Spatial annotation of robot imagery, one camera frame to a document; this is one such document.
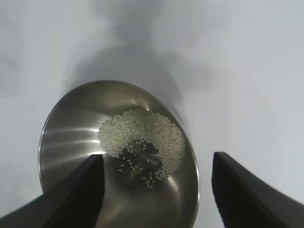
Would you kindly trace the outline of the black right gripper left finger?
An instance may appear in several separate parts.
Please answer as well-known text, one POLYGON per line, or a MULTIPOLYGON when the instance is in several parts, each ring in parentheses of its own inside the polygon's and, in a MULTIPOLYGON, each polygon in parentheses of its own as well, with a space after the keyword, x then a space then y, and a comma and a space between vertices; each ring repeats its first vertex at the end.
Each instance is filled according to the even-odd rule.
POLYGON ((91 155, 58 185, 2 217, 2 228, 93 228, 105 193, 104 160, 91 155))

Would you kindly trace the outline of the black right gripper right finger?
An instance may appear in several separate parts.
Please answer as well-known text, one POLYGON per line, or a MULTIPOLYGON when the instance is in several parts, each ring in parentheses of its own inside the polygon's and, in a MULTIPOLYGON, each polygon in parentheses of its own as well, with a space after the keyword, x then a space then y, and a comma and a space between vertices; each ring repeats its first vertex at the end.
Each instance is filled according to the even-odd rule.
POLYGON ((212 191, 226 228, 302 228, 304 206, 248 171, 225 152, 215 152, 212 191))

